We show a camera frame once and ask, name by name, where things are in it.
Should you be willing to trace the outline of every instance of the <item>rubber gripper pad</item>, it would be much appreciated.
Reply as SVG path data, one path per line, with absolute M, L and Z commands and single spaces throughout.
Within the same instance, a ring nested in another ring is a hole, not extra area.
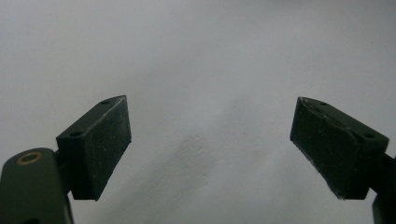
M 126 96 L 97 104 L 56 138 L 75 199 L 99 199 L 131 138 Z
M 290 140 L 340 199 L 364 199 L 370 164 L 385 153 L 388 138 L 321 101 L 299 97 Z

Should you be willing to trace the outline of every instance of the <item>gray background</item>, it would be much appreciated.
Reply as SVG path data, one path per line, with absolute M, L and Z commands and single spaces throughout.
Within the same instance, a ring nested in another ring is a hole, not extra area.
M 289 134 L 302 95 L 396 139 L 395 24 L 387 0 L 4 0 L 0 163 L 126 94 L 133 143 L 76 223 L 372 223 Z

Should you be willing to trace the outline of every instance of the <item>white surface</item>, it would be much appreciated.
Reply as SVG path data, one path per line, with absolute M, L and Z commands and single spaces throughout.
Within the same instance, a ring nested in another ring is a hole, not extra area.
M 0 163 L 126 94 L 133 143 L 77 224 L 372 223 L 289 134 L 302 95 L 396 139 L 395 24 L 385 0 L 2 1 Z

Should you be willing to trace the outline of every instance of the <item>metal bracket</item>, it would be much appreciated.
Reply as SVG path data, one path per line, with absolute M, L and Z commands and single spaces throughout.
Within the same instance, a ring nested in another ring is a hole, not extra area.
M 118 96 L 61 133 L 58 151 L 34 148 L 12 157 L 1 176 L 0 223 L 73 223 L 67 193 L 97 201 L 131 139 L 126 96 Z

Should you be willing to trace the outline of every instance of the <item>screw hole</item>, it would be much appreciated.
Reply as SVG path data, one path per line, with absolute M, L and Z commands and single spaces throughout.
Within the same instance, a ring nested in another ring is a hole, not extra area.
M 22 224 L 40 224 L 40 221 L 37 218 L 31 218 L 23 222 Z
M 31 164 L 35 161 L 40 160 L 41 156 L 43 155 L 43 153 L 41 152 L 29 152 L 24 154 L 23 156 L 19 157 L 17 160 L 17 163 L 19 165 L 27 165 L 27 164 Z
M 372 133 L 365 133 L 364 136 L 366 138 L 374 138 L 374 135 Z
M 82 134 L 82 132 L 75 132 L 75 133 L 70 133 L 69 136 L 70 137 L 77 137 L 77 136 L 79 136 L 81 134 Z

